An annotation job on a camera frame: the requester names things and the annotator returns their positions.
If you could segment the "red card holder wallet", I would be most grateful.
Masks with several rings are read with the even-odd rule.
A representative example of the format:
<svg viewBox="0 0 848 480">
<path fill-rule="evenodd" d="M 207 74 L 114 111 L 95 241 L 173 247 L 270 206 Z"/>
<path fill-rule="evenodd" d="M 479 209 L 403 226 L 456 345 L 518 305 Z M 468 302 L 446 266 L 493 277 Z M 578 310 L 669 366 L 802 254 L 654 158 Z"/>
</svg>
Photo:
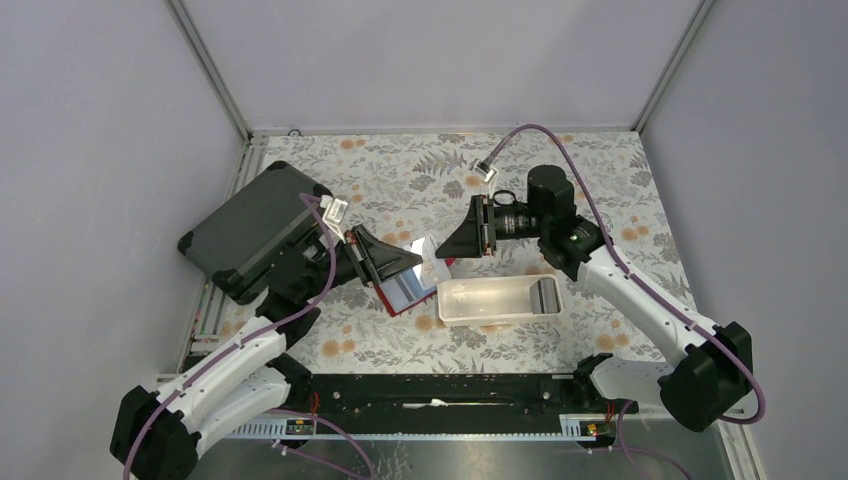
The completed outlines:
<svg viewBox="0 0 848 480">
<path fill-rule="evenodd" d="M 445 260 L 450 270 L 455 259 L 448 258 Z M 396 317 L 433 297 L 437 292 L 437 287 L 424 290 L 414 278 L 412 269 L 410 269 L 377 285 L 375 290 L 388 314 L 391 317 Z"/>
</svg>

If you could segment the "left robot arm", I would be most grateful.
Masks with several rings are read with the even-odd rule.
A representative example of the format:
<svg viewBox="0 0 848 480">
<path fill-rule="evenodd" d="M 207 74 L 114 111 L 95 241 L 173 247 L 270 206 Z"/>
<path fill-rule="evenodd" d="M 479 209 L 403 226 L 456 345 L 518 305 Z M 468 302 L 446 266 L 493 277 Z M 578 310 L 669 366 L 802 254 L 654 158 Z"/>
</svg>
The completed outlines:
<svg viewBox="0 0 848 480">
<path fill-rule="evenodd" d="M 201 422 L 251 374 L 301 340 L 329 291 L 354 279 L 378 285 L 421 264 L 420 255 L 384 243 L 358 225 L 332 246 L 324 227 L 282 245 L 267 271 L 255 315 L 205 359 L 154 391 L 137 386 L 122 399 L 110 443 L 126 479 L 184 479 L 211 437 Z"/>
</svg>

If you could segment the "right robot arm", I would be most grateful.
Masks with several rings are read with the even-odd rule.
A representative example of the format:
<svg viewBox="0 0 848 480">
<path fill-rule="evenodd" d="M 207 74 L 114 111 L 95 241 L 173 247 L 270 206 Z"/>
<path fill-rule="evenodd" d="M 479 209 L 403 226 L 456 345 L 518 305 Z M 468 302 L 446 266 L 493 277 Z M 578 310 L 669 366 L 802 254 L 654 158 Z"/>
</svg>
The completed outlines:
<svg viewBox="0 0 848 480">
<path fill-rule="evenodd" d="M 587 376 L 573 386 L 575 402 L 597 412 L 611 400 L 663 407 L 680 425 L 702 432 L 750 392 L 753 348 L 736 322 L 721 326 L 689 309 L 645 277 L 579 215 L 575 188 L 553 165 L 532 168 L 527 199 L 500 204 L 472 197 L 466 217 L 438 247 L 439 258 L 492 256 L 500 240 L 534 239 L 544 260 L 581 288 L 599 295 L 660 350 L 660 362 L 626 361 L 598 354 L 579 363 Z"/>
</svg>

